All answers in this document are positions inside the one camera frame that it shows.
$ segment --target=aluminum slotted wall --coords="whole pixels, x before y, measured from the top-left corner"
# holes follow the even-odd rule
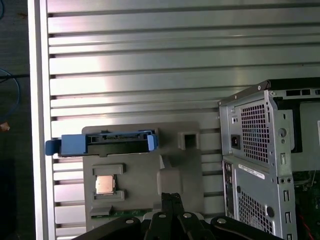
[[[301,2],[29,0],[37,239],[85,231],[82,159],[44,141],[86,126],[198,121],[205,216],[222,214],[217,100],[320,75],[320,4]]]

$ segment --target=blue cable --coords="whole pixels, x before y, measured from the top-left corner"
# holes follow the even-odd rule
[[[5,4],[3,0],[0,0],[0,5],[1,5],[0,20],[1,20],[5,15]]]
[[[5,73],[7,76],[11,76],[12,77],[12,74],[10,73],[10,72],[8,72],[8,71],[6,71],[6,70],[4,70],[4,69],[2,69],[2,68],[0,68],[0,72],[3,72],[3,73]],[[14,82],[15,82],[15,84],[16,84],[16,89],[17,89],[17,97],[16,97],[16,102],[15,102],[15,105],[4,115],[4,116],[2,116],[2,117],[0,117],[0,124],[2,124],[2,123],[4,123],[6,120],[7,120],[7,118],[12,114],[12,113],[14,113],[14,111],[17,109],[17,107],[18,107],[18,105],[19,105],[19,102],[20,102],[20,93],[21,93],[21,91],[20,91],[20,85],[19,85],[19,82],[17,81],[17,79],[15,79],[15,78],[12,78],[13,80],[14,80]]]

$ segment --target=red wire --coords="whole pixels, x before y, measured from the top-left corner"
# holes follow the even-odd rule
[[[314,239],[314,237],[312,236],[312,234],[311,234],[311,230],[310,230],[310,228],[308,227],[308,225],[305,223],[305,219],[304,219],[304,217],[303,216],[301,216],[301,215],[299,215],[299,217],[301,218],[301,220],[302,220],[302,224],[303,224],[303,226],[307,229],[307,231],[308,231],[308,235],[309,235],[309,237],[310,237],[310,239],[311,240],[315,240]]]

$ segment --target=white label sticker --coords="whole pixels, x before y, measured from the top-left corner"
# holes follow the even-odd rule
[[[252,174],[252,175],[255,175],[256,177],[261,178],[263,180],[266,178],[265,175],[263,175],[262,173],[260,173],[258,171],[255,171],[255,170],[253,170],[253,169],[251,169],[249,167],[243,166],[241,164],[239,164],[239,168],[244,170],[244,171],[246,171],[246,172],[248,172],[248,173],[250,173],[250,174]]]
[[[320,120],[318,121],[318,134],[319,134],[319,145],[320,145]]]

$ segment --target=ventilation grille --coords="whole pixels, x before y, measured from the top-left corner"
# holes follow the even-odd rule
[[[244,224],[273,234],[273,224],[266,218],[264,206],[244,192],[239,196],[239,218]]]
[[[241,109],[243,151],[248,158],[268,163],[269,129],[265,105]]]

